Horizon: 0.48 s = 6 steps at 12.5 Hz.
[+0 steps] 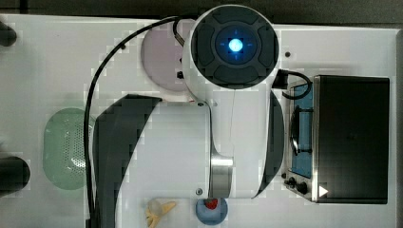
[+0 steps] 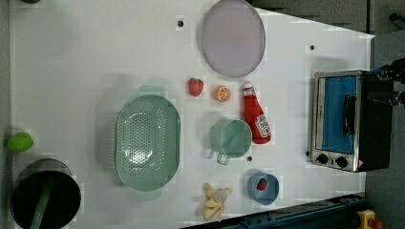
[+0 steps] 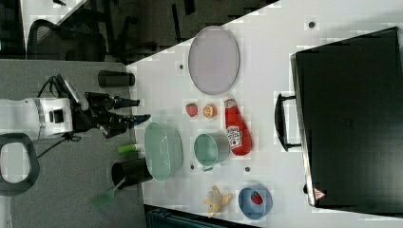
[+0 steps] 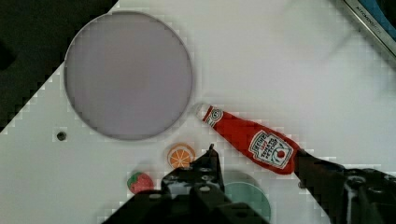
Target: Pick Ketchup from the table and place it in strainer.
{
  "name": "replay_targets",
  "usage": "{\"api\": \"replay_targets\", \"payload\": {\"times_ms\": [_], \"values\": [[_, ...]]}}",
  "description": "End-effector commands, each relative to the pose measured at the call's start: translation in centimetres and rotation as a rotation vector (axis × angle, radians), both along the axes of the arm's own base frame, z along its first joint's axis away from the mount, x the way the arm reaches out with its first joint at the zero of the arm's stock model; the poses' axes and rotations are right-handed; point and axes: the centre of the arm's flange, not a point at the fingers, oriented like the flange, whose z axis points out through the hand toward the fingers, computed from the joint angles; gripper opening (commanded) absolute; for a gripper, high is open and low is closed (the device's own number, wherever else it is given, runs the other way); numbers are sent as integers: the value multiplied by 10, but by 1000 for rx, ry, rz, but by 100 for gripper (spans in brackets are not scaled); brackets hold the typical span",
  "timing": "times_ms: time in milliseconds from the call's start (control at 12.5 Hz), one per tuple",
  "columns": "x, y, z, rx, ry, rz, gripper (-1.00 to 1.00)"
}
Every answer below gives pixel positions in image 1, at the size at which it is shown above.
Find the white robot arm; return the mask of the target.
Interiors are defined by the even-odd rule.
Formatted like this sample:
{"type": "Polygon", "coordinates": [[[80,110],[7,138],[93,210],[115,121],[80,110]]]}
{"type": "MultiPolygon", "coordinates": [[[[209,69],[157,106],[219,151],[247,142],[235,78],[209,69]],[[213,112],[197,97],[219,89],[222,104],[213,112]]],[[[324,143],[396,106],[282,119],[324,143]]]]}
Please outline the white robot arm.
{"type": "Polygon", "coordinates": [[[283,159],[278,56],[277,34],[256,10],[201,15],[182,50],[184,99],[128,94],[96,120],[100,228],[145,228],[148,200],[258,197],[283,159]]]}

